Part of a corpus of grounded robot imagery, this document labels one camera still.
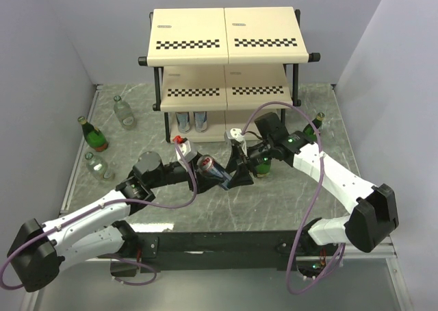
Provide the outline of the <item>green Perrier bottle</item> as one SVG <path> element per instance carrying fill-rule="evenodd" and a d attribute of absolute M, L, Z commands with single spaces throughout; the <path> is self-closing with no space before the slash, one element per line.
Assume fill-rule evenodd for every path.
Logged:
<path fill-rule="evenodd" d="M 269 174 L 271 168 L 271 160 L 266 160 L 265 162 L 258 164 L 256 169 L 256 177 L 262 178 Z"/>

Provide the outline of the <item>blue energy drink can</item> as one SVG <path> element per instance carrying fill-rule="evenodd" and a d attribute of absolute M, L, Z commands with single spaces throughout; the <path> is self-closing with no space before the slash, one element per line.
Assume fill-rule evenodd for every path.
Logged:
<path fill-rule="evenodd" d="M 230 189 L 231 175 L 211 155 L 202 155 L 197 161 L 197 166 L 202 175 L 218 179 L 220 187 L 224 190 Z"/>

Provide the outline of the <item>silver energy drink can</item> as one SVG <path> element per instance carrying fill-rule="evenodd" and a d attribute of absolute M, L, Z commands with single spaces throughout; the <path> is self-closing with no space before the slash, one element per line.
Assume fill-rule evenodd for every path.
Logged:
<path fill-rule="evenodd" d="M 194 112 L 194 126 L 198 133 L 203 133 L 207 131 L 207 112 Z"/>

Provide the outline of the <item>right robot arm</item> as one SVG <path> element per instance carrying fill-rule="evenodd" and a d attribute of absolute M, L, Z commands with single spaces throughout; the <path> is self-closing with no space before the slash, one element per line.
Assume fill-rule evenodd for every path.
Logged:
<path fill-rule="evenodd" d="M 369 253 L 398 227 L 396 195 L 390 186 L 376 186 L 355 175 L 321 151 L 308 135 L 289 133 L 273 112 L 258 117 L 255 124 L 262 139 L 252 147 L 247 146 L 238 128 L 224 134 L 232 148 L 226 167 L 233 175 L 230 187 L 253 184 L 256 167 L 276 159 L 321 182 L 347 211 L 343 217 L 314 219 L 306 224 L 299 238 L 304 253 L 314 256 L 325 245 L 342 243 Z"/>

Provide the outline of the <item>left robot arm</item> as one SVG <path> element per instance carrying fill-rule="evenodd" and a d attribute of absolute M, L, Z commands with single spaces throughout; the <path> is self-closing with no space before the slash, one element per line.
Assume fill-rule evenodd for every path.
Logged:
<path fill-rule="evenodd" d="M 132 256 L 140 243 L 125 219 L 146 206 L 154 206 L 155 188 L 188 183 L 193 197 L 219 184 L 219 179 L 201 170 L 202 155 L 185 155 L 164 164 L 154 151 L 143 153 L 128 177 L 95 202 L 66 216 L 39 223 L 30 219 L 21 225 L 7 253 L 20 283 L 5 290 L 36 292 L 49 285 L 62 271 L 98 256 Z"/>

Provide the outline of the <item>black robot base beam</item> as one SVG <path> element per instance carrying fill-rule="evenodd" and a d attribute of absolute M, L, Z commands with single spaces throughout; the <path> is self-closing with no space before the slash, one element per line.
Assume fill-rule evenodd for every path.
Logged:
<path fill-rule="evenodd" d="M 115 254 L 161 271 L 276 269 L 284 271 L 295 230 L 140 232 Z"/>

